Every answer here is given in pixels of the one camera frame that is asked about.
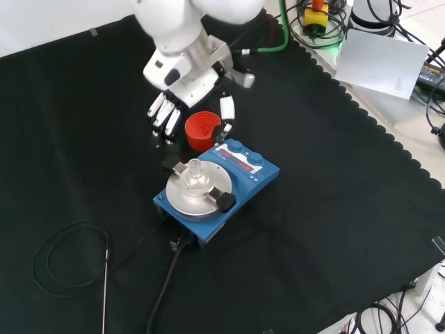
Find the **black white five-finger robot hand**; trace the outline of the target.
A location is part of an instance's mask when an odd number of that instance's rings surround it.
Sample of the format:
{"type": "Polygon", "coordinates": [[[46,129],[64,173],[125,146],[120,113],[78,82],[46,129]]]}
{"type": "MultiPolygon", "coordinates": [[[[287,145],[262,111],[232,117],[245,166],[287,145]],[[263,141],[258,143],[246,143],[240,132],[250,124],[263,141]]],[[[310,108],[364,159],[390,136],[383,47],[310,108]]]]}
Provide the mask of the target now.
{"type": "Polygon", "coordinates": [[[184,118],[189,118],[192,112],[197,113],[201,104],[212,97],[219,100],[220,124],[210,131],[211,144],[221,144],[227,138],[234,126],[235,104],[230,93],[216,94],[226,75],[221,62],[203,70],[192,66],[185,56],[167,57],[156,50],[144,67],[143,75],[159,90],[147,112],[156,145],[173,144],[184,118]]]}

